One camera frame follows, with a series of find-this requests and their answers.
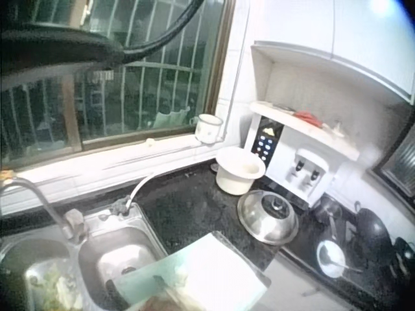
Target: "faucet handle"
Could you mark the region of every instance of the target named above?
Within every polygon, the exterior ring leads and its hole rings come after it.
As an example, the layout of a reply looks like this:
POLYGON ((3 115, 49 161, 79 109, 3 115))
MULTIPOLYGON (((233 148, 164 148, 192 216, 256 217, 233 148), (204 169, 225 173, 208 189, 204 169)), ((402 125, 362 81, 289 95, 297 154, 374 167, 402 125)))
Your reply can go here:
POLYGON ((64 218, 72 228, 72 239, 75 243, 80 243, 81 238, 88 233, 88 225, 84 220, 84 215, 77 209, 71 209, 64 214, 64 218))

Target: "drain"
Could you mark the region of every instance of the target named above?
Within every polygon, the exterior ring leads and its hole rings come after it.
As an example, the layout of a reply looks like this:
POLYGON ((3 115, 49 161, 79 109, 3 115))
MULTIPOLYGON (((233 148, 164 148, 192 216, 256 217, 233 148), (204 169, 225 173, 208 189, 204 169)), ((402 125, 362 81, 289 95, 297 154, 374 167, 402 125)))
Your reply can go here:
POLYGON ((121 275, 136 271, 137 269, 135 269, 134 267, 127 267, 125 268, 123 271, 121 271, 121 275))

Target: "black cable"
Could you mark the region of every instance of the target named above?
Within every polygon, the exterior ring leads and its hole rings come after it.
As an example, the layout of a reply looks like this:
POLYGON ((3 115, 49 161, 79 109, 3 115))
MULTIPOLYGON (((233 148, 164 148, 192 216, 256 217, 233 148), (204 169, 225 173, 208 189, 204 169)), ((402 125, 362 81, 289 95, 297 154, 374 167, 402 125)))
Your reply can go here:
POLYGON ((141 60, 168 44, 168 42, 170 42, 196 14, 203 1, 204 0, 193 0, 182 12, 179 18, 159 38, 135 47, 124 48, 123 63, 131 63, 141 60))

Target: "white bowl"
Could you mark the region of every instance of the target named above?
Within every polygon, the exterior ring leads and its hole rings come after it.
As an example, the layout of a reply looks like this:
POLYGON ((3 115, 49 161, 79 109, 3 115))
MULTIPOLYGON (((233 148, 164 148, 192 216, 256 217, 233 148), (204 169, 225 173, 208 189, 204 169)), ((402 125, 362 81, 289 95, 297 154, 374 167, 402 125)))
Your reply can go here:
POLYGON ((249 191, 255 179, 265 174, 265 164, 253 153, 238 147, 220 149, 216 161, 218 186, 225 192, 240 196, 249 191))
POLYGON ((340 267, 335 264, 322 264, 321 263, 320 250, 322 249, 323 246, 327 248, 327 252, 332 261, 335 261, 338 264, 341 264, 342 266, 344 266, 346 265, 346 258, 344 257, 344 253, 342 249, 340 248, 340 246, 338 246, 336 243, 330 240, 321 241, 317 247, 318 265, 320 266, 324 274, 334 279, 337 277, 341 277, 343 275, 344 267, 340 267))

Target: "stainless steel sink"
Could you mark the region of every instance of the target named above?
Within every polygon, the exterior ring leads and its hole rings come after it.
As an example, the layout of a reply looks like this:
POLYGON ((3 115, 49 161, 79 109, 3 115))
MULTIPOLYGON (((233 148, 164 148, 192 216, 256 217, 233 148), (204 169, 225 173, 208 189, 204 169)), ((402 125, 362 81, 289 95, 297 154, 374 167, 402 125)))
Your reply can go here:
POLYGON ((50 240, 28 239, 13 246, 1 262, 1 299, 12 310, 43 310, 42 284, 51 266, 70 273, 66 247, 50 240))
POLYGON ((106 282, 162 257, 142 230, 126 227, 88 239, 80 248, 79 266, 94 302, 115 310, 106 282))
POLYGON ((40 284, 51 266, 76 280, 83 310, 115 310, 106 282, 167 254, 138 207, 128 216, 108 210, 85 217, 89 236, 68 243, 57 225, 9 236, 0 249, 0 301, 11 310, 43 310, 40 284))

